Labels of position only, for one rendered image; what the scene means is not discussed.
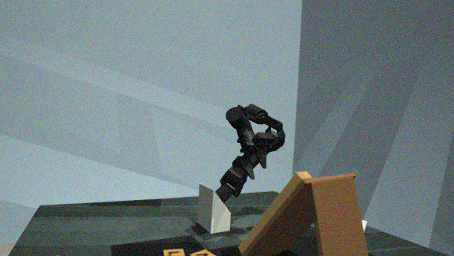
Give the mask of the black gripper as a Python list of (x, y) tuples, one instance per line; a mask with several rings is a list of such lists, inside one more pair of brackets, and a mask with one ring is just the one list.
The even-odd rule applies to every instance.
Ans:
[(270, 133), (258, 132), (254, 134), (252, 130), (245, 130), (238, 135), (237, 143), (240, 143), (240, 152), (243, 156), (238, 156), (233, 162), (233, 168), (241, 168), (251, 179), (255, 179), (250, 159), (251, 155), (256, 155), (260, 165), (266, 169), (266, 151), (271, 146), (274, 138)]

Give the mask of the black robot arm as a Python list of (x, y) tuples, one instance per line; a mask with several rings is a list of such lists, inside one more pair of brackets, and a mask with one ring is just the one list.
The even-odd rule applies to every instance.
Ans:
[[(283, 124), (280, 121), (268, 116), (266, 110), (254, 104), (249, 104), (249, 106), (244, 108), (243, 106), (238, 105), (237, 107), (229, 109), (226, 113), (226, 119), (237, 130), (237, 135), (245, 130), (253, 131), (250, 121), (256, 124), (268, 125), (269, 127), (265, 132), (270, 133), (274, 138), (274, 141), (266, 151), (266, 155), (270, 152), (278, 150), (285, 143), (286, 135), (283, 130)], [(271, 128), (277, 130), (277, 133), (271, 131)], [(255, 154), (251, 155), (250, 159), (254, 162), (252, 165), (252, 168), (254, 169), (260, 162)], [(220, 180), (221, 186), (215, 191), (216, 195), (218, 195), (223, 204), (232, 195), (236, 198), (240, 195), (243, 186), (247, 181), (247, 177), (248, 175), (241, 168), (233, 168), (233, 165), (225, 172)], [(231, 187), (229, 185), (231, 185)]]

